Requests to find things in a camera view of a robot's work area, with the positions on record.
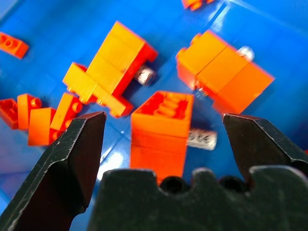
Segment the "blue tray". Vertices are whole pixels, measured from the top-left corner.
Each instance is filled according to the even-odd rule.
[[[137,108],[157,90],[191,93],[176,72],[175,55],[198,32],[213,30],[236,48],[250,46],[255,62],[276,80],[245,111],[270,120],[303,149],[308,149],[308,2],[305,0],[217,0],[201,9],[184,10],[180,0],[0,0],[0,30],[29,44],[22,60],[0,52],[0,99],[30,93],[44,106],[57,108],[66,86],[62,79],[72,62],[89,65],[116,20],[146,39],[159,56],[149,66],[156,82],[142,87],[132,81],[124,93]],[[188,148],[183,177],[208,167],[218,178],[240,176],[220,115],[212,101],[194,92],[192,124],[218,132],[214,151]],[[85,106],[83,113],[109,111]],[[128,167],[130,117],[108,116],[103,141],[103,172]],[[43,152],[28,147],[27,134],[10,130],[0,120],[0,213]],[[90,209],[71,230],[85,230]]]

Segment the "yellow lego brick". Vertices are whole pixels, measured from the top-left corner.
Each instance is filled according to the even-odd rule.
[[[98,53],[102,55],[117,70],[124,73],[134,61],[139,49],[134,50],[125,44],[121,38],[108,34]]]
[[[129,45],[134,51],[141,49],[145,45],[145,41],[122,25],[120,22],[115,22],[110,34],[121,38],[127,45]]]
[[[110,109],[110,114],[114,117],[127,116],[133,108],[127,100],[109,94],[100,86],[96,86],[93,94],[97,98],[97,103],[107,106]]]
[[[111,65],[99,53],[95,55],[86,73],[91,76],[109,94],[113,94],[119,83],[123,80],[124,73]]]
[[[72,63],[69,67],[63,83],[67,85],[67,90],[79,95],[79,100],[84,103],[95,102],[93,97],[97,82],[86,74],[86,67]]]

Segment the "lego stud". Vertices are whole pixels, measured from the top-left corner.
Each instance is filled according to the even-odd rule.
[[[68,119],[66,122],[65,122],[65,128],[67,129],[68,126],[72,123],[72,119]]]
[[[119,118],[120,116],[115,111],[110,111],[109,114],[114,118]]]
[[[74,93],[74,91],[73,91],[73,89],[71,87],[68,87],[67,91],[70,92],[70,93]]]
[[[1,38],[0,38],[0,44],[3,44],[6,40],[6,36],[5,35],[1,35]]]
[[[176,58],[178,59],[180,56],[182,56],[186,51],[186,48],[182,48],[181,50],[179,50],[179,52],[177,53]]]
[[[104,102],[103,102],[102,100],[97,100],[96,103],[97,103],[99,106],[106,107],[106,104],[104,104]]]
[[[55,141],[56,139],[58,139],[61,135],[62,135],[62,131],[55,131],[53,134],[52,134],[52,140]]]
[[[82,104],[81,103],[74,103],[73,105],[72,105],[72,109],[73,109],[73,111],[75,112],[75,113],[79,113],[80,111],[81,111],[81,109],[82,109]]]
[[[33,108],[40,108],[42,106],[42,101],[38,98],[34,98],[31,100],[30,104]]]
[[[191,5],[191,10],[195,11],[199,9],[201,6],[202,6],[202,1],[195,2]]]
[[[140,84],[148,86],[152,83],[155,76],[156,73],[152,69],[150,69],[146,65],[142,65],[136,72],[134,79],[137,80]]]
[[[254,51],[248,46],[241,47],[237,52],[239,53],[240,56],[242,56],[249,62],[253,61],[253,59],[255,58]]]
[[[7,39],[6,41],[5,41],[5,46],[7,46],[9,49],[14,49],[14,48],[16,48],[17,47],[17,45],[18,45],[18,42],[17,41],[15,41],[15,40],[12,40],[12,39]]]
[[[196,34],[191,40],[191,45],[193,45],[200,37],[201,37],[200,33]]]
[[[87,102],[84,98],[79,98],[79,101],[80,101],[82,104],[88,104],[88,102]]]

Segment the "stacked lego bricks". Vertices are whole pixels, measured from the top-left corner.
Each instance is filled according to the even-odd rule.
[[[54,142],[82,109],[77,97],[64,93],[57,110],[41,108],[40,99],[22,94],[0,101],[0,117],[11,129],[28,131],[28,145],[46,146]]]
[[[211,31],[179,51],[177,70],[191,89],[203,89],[220,113],[240,114],[274,80]]]
[[[82,103],[107,106],[114,117],[127,116],[133,106],[121,95],[139,68],[156,57],[146,41],[116,22],[89,67],[73,63],[63,83]]]
[[[160,183],[182,176],[193,95],[158,91],[131,115],[131,168],[151,169]]]

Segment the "orange lego brick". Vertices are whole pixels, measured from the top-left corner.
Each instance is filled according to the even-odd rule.
[[[274,78],[253,63],[248,63],[218,94],[220,104],[226,104],[240,114]]]
[[[0,49],[19,59],[22,59],[29,46],[23,41],[0,32]]]
[[[179,78],[186,83],[187,72],[192,76],[199,74],[227,45],[225,41],[209,30],[202,35],[197,34],[192,39],[191,46],[180,50],[177,54]],[[186,71],[181,72],[183,68],[179,66],[185,67]],[[188,82],[191,82],[191,78],[191,76],[188,77]]]
[[[248,61],[233,47],[227,46],[197,75],[197,79],[218,94],[247,64]]]
[[[132,129],[187,138],[193,95],[158,91],[132,113]]]
[[[109,94],[120,96],[146,61],[157,52],[146,41],[116,22],[87,69]]]
[[[56,110],[50,107],[33,109],[30,113],[29,122],[29,146],[50,145],[54,140],[52,138],[54,129],[50,128],[51,121]]]
[[[110,109],[110,115],[113,117],[127,116],[133,109],[131,103],[123,97],[110,95],[100,86],[96,86],[93,94],[97,98],[96,103],[107,106]]]
[[[17,103],[14,99],[0,100],[0,117],[11,128],[18,128]]]
[[[172,153],[136,145],[131,146],[130,168],[143,168],[154,171],[157,181],[161,182],[168,176],[181,177],[185,164],[185,153]]]
[[[86,74],[86,70],[85,66],[72,63],[63,79],[67,90],[76,93],[83,104],[96,102],[93,92],[97,82]]]
[[[166,136],[147,131],[138,131],[132,129],[131,144],[153,148],[166,152],[182,152],[187,148],[187,138],[180,138],[174,136]]]
[[[185,9],[190,7],[192,11],[199,9],[202,6],[203,0],[182,0]]]
[[[30,121],[30,111],[42,106],[42,101],[29,94],[17,96],[18,107],[18,129],[28,130]]]
[[[214,101],[212,107],[218,111],[221,115],[223,115],[224,113],[234,113],[236,114],[236,111],[230,107],[230,105],[224,103],[221,100],[216,100]]]
[[[57,131],[65,131],[81,109],[82,103],[77,97],[64,93],[51,122],[50,128]]]

